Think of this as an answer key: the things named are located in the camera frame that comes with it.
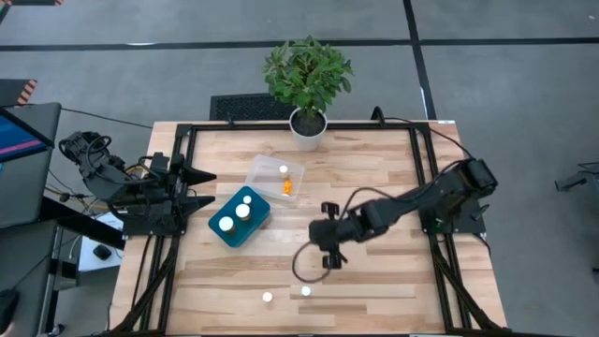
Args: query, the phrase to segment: concrete floor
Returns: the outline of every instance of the concrete floor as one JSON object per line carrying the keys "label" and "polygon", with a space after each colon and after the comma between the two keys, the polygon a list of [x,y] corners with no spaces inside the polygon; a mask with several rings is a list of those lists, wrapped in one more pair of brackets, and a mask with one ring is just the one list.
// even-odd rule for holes
{"label": "concrete floor", "polygon": [[[593,0],[415,0],[421,38],[599,37]],[[408,38],[402,1],[78,0],[14,7],[0,45],[198,42],[316,38]],[[351,95],[331,119],[422,119],[410,47],[342,48],[356,70]],[[0,78],[38,80],[32,102],[151,125],[207,120],[212,95],[266,92],[265,49],[0,52]],[[489,242],[511,328],[576,336],[599,330],[596,197],[555,192],[553,181],[597,160],[599,45],[423,48],[439,119],[458,122],[473,154],[500,181],[486,214]],[[114,137],[127,162],[145,154],[150,131],[64,112],[58,138],[77,130]],[[74,165],[54,154],[52,170],[84,191]],[[57,320],[65,336],[102,330],[115,271],[64,291]],[[85,305],[93,313],[74,308]]]}

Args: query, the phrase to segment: green plant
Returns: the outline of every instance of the green plant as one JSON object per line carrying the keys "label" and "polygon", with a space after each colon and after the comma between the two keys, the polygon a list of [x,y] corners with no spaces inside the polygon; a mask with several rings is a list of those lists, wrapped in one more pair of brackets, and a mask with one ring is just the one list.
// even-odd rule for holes
{"label": "green plant", "polygon": [[352,87],[344,74],[354,75],[349,60],[330,45],[322,46],[312,37],[295,41],[289,47],[275,47],[262,71],[267,74],[269,93],[283,103],[301,108],[310,117],[327,111],[327,104],[341,92]]}

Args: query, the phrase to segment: blue container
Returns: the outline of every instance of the blue container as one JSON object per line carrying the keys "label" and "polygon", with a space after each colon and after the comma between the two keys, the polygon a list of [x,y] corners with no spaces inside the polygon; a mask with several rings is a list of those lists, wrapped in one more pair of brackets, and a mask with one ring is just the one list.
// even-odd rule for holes
{"label": "blue container", "polygon": [[[250,220],[242,221],[235,214],[235,209],[238,205],[243,203],[243,197],[252,197],[252,203],[250,205]],[[262,225],[264,220],[269,217],[270,205],[269,203],[258,195],[252,188],[244,186],[237,192],[220,211],[218,211],[209,221],[208,226],[223,239],[226,244],[231,247],[241,246],[252,233]],[[224,216],[228,216],[233,219],[233,226],[235,231],[232,233],[225,233],[218,226],[218,222]]]}

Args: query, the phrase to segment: wooden table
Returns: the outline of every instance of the wooden table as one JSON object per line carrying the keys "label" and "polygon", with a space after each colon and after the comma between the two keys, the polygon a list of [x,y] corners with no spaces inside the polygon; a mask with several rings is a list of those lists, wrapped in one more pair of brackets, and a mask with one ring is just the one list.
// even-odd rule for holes
{"label": "wooden table", "polygon": [[[431,127],[459,138],[453,124],[431,122]],[[148,154],[170,155],[175,128],[176,123],[156,123]],[[451,142],[436,135],[432,139],[439,168],[463,157]],[[198,133],[193,167],[218,178],[194,188],[199,195],[216,196],[216,201],[192,215],[182,237],[168,333],[444,331],[428,239],[420,231],[416,212],[403,216],[383,237],[343,244],[349,263],[311,285],[308,298],[301,296],[302,284],[291,273],[291,257],[308,241],[311,220],[325,217],[320,212],[322,201],[343,205],[359,186],[374,186],[392,195],[417,186],[408,132],[329,130],[315,152],[299,152],[293,141],[289,131],[279,130]],[[423,143],[419,142],[425,154]],[[295,202],[269,199],[270,220],[241,248],[230,248],[208,228],[208,220],[243,186],[257,154],[302,164],[306,173]],[[427,167],[426,157],[423,160]],[[374,197],[370,192],[358,193],[354,202]],[[468,234],[455,235],[455,241],[463,283],[489,317],[504,326],[487,248]],[[131,307],[145,242],[144,237],[127,241],[110,311],[112,326]],[[146,285],[151,253],[149,249],[139,293]],[[316,247],[304,251],[299,272],[306,278],[318,275],[321,256]],[[450,286],[448,290],[458,327],[455,295]],[[274,295],[271,303],[262,300],[265,291]],[[157,324],[161,294],[159,289],[154,298],[151,328]]]}

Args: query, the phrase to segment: clear plastic container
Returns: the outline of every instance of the clear plastic container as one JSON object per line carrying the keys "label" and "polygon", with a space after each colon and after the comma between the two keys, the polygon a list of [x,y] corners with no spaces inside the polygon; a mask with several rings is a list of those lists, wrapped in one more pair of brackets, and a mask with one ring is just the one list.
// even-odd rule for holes
{"label": "clear plastic container", "polygon": [[[286,177],[281,172],[281,167],[287,167]],[[304,171],[305,168],[302,165],[259,154],[254,158],[245,184],[252,187],[261,196],[292,201],[298,195]],[[285,180],[287,178],[291,181],[291,190],[286,194]]]}

